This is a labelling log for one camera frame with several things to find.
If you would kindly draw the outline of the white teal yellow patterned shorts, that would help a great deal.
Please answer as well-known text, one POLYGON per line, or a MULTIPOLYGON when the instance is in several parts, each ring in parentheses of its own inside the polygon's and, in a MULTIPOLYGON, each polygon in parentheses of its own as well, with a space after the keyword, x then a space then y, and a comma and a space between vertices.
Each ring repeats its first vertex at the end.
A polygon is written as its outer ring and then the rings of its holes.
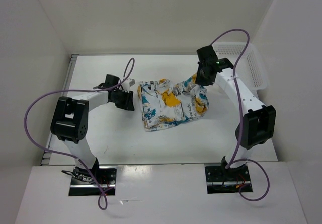
POLYGON ((140 81, 137 93, 145 131, 169 129, 204 116, 209 108, 204 86, 196 74, 174 83, 169 79, 140 81))

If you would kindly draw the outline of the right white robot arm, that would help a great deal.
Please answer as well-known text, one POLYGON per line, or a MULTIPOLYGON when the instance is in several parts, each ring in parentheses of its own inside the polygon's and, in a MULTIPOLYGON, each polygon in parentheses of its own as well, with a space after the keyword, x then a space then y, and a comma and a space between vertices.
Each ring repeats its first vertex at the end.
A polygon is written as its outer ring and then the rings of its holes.
POLYGON ((276 110, 255 97, 226 58, 199 62, 196 83, 202 86, 217 84, 238 110, 239 124, 235 130, 237 144, 222 158, 220 169, 225 180, 232 180, 250 157, 252 148, 272 138, 276 110))

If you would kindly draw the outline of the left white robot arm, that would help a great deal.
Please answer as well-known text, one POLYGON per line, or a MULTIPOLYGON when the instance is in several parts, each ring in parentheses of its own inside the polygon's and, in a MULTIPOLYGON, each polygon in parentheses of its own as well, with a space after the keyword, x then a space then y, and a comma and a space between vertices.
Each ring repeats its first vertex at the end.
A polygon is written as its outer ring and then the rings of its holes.
POLYGON ((89 92, 74 98, 63 96, 58 99, 50 130, 73 155, 74 178, 93 184, 101 176, 99 161, 91 152, 86 139, 89 112, 107 103, 114 103, 117 108, 123 110, 134 111, 133 94, 133 91, 115 89, 89 92))

